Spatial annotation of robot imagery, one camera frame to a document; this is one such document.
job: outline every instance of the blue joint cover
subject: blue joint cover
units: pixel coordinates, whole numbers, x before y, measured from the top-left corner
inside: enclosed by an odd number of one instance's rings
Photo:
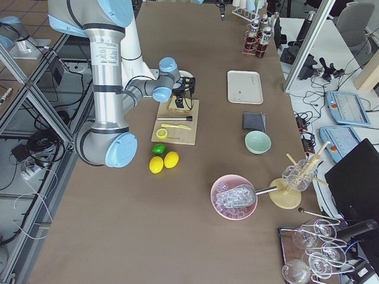
[[[137,153],[137,138],[131,132],[122,133],[113,140],[105,154],[108,167],[124,167],[129,164]]]
[[[16,16],[7,16],[0,19],[3,24],[21,24],[21,20]]]
[[[162,72],[172,72],[177,68],[178,68],[178,65],[175,62],[175,59],[172,57],[162,58],[161,61],[159,62],[159,70]]]
[[[72,24],[63,22],[60,19],[57,19],[51,15],[49,15],[49,21],[50,21],[50,26],[54,30],[60,33],[70,34],[72,36],[77,36],[77,37],[87,37],[87,35],[84,33],[84,31],[81,28],[78,28]]]
[[[158,87],[153,91],[153,99],[157,102],[168,102],[172,94],[172,90],[168,87]]]
[[[5,49],[10,49],[14,45],[13,41],[11,41],[8,37],[4,37],[3,35],[0,35],[0,44],[2,44]]]
[[[119,27],[130,25],[133,17],[131,0],[97,0],[107,17]]]

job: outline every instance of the monitor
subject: monitor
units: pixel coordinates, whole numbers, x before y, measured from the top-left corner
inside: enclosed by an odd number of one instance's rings
[[[374,219],[379,222],[379,153],[362,140],[326,174],[337,210],[348,225]],[[369,262],[379,273],[379,230],[359,235]]]

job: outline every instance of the lemon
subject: lemon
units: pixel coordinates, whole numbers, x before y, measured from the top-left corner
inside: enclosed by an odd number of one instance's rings
[[[164,128],[160,128],[156,131],[156,138],[160,140],[166,139],[167,136],[168,136],[167,130],[165,130]]]
[[[152,173],[159,173],[163,169],[163,159],[159,156],[152,157],[149,169]]]
[[[179,155],[177,152],[171,151],[168,152],[165,157],[165,167],[171,169],[175,167],[179,162]]]

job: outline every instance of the sticker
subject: sticker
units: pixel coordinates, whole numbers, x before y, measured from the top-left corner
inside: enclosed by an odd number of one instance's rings
[[[368,272],[367,268],[366,268],[366,267],[363,267],[363,268],[358,272],[358,275],[360,276],[360,278],[362,278],[363,275],[365,275],[367,272]]]
[[[92,65],[119,65],[117,43],[91,43]]]

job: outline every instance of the pink bowl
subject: pink bowl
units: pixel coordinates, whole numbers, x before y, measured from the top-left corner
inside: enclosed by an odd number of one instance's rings
[[[238,175],[222,176],[214,182],[211,188],[211,202],[212,202],[213,208],[217,211],[217,213],[219,213],[222,217],[228,220],[242,220],[249,217],[255,211],[256,204],[258,203],[258,197],[256,197],[255,202],[252,205],[247,206],[243,214],[239,214],[239,216],[237,217],[232,217],[231,214],[228,213],[225,209],[220,211],[216,205],[216,195],[220,192],[227,191],[239,185],[250,185],[252,188],[254,188],[254,186],[250,183],[250,181]]]

